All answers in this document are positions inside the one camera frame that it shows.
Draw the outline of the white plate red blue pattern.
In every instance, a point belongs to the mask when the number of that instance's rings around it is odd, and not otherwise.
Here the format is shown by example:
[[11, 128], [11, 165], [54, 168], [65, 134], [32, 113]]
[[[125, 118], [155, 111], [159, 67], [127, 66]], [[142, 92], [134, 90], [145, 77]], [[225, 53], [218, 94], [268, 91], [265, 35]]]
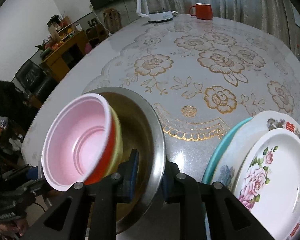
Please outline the white plate red blue pattern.
[[[279, 128], [293, 132], [300, 139], [300, 118], [295, 120], [283, 113], [261, 112], [244, 124], [235, 133], [217, 164], [211, 182], [218, 181], [232, 192], [237, 175], [250, 149], [267, 132]], [[300, 239], [300, 220], [287, 239]]]

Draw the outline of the turquoise round tray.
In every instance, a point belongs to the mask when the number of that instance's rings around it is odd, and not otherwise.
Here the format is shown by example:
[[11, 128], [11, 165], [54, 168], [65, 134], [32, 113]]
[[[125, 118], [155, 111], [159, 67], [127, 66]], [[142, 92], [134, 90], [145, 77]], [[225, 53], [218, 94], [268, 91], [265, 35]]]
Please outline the turquoise round tray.
[[224, 152], [230, 145], [235, 133], [247, 122], [249, 122], [252, 119], [252, 117], [249, 117], [247, 119], [244, 119], [243, 121], [236, 124], [226, 135], [223, 137], [221, 142], [216, 147], [214, 153], [212, 154], [209, 163], [205, 169], [204, 175], [202, 177], [202, 183], [204, 184], [210, 184], [213, 178], [213, 174], [215, 172], [215, 169], [217, 167], [217, 164], [219, 163], [221, 157], [223, 156]]

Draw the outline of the white plate pink roses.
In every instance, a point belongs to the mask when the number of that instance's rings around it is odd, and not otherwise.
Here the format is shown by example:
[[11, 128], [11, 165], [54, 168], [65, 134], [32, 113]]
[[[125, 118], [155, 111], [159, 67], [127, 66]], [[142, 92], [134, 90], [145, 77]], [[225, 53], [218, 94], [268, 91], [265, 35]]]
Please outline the white plate pink roses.
[[274, 239], [287, 239], [300, 220], [300, 139], [281, 128], [263, 135], [232, 192]]

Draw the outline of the red plastic bowl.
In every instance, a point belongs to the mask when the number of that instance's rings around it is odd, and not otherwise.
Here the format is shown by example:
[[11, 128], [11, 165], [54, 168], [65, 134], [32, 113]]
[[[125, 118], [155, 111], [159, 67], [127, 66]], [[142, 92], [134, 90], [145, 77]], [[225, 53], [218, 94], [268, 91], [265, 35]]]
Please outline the red plastic bowl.
[[109, 167], [116, 128], [108, 101], [96, 93], [72, 100], [57, 115], [46, 135], [42, 169], [57, 191], [74, 183], [100, 181]]

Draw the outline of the yellow plastic bowl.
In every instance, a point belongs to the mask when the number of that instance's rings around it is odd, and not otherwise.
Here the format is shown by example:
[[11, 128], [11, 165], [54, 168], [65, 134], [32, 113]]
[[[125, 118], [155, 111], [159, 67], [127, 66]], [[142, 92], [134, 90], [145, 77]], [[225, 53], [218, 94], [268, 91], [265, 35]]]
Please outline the yellow plastic bowl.
[[120, 120], [112, 107], [110, 107], [110, 110], [115, 125], [115, 144], [108, 168], [104, 174], [105, 177], [117, 171], [117, 168], [119, 167], [119, 164], [123, 158], [123, 141]]

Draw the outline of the stainless steel bowl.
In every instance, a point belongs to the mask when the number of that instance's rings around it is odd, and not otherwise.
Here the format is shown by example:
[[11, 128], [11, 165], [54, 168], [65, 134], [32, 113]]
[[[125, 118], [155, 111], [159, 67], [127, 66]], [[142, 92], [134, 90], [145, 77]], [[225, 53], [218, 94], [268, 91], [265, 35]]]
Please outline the stainless steel bowl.
[[130, 204], [117, 205], [116, 232], [133, 226], [151, 206], [166, 164], [166, 145], [160, 120], [153, 107], [138, 93], [121, 87], [93, 90], [103, 96], [116, 112], [121, 124], [123, 161], [132, 149], [139, 153], [134, 198]]

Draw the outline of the black leather chair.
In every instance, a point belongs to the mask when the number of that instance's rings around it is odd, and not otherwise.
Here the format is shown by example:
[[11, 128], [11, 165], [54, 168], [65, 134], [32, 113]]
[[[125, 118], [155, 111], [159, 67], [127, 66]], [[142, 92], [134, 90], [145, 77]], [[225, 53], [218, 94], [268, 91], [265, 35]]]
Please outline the black leather chair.
[[58, 82], [30, 59], [15, 74], [15, 78], [27, 93], [44, 103]]

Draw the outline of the wooden cabinet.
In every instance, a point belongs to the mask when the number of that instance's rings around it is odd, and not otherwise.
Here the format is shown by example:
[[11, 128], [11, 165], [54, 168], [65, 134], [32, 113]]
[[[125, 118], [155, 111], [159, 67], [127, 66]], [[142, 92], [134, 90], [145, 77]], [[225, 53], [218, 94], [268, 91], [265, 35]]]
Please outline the wooden cabinet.
[[78, 30], [68, 16], [58, 20], [48, 28], [51, 41], [46, 47], [50, 51], [43, 57], [40, 66], [60, 82], [86, 55], [88, 38], [85, 31]]

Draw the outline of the wooden chair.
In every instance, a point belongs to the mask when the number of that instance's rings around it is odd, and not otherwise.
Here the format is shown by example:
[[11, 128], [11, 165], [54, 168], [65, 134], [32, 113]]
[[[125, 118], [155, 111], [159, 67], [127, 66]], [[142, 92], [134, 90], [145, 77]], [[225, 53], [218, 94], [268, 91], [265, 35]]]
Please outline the wooden chair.
[[120, 13], [114, 9], [106, 9], [103, 13], [104, 26], [112, 34], [116, 33], [122, 28]]

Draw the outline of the red mug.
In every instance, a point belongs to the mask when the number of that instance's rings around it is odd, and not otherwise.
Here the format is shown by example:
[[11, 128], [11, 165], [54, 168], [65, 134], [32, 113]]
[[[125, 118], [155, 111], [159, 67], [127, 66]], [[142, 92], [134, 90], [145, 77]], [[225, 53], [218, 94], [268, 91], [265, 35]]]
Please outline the red mug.
[[212, 7], [210, 4], [206, 3], [196, 3], [189, 9], [189, 14], [191, 16], [196, 16], [200, 20], [210, 21], [213, 19]]

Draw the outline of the white electric kettle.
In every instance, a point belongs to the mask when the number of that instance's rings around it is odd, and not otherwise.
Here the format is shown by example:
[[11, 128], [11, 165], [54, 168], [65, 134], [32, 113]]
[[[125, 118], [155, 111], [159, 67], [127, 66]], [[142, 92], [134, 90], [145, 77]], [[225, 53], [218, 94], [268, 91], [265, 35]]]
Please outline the white electric kettle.
[[173, 19], [168, 0], [137, 0], [136, 13], [150, 23], [166, 22]]

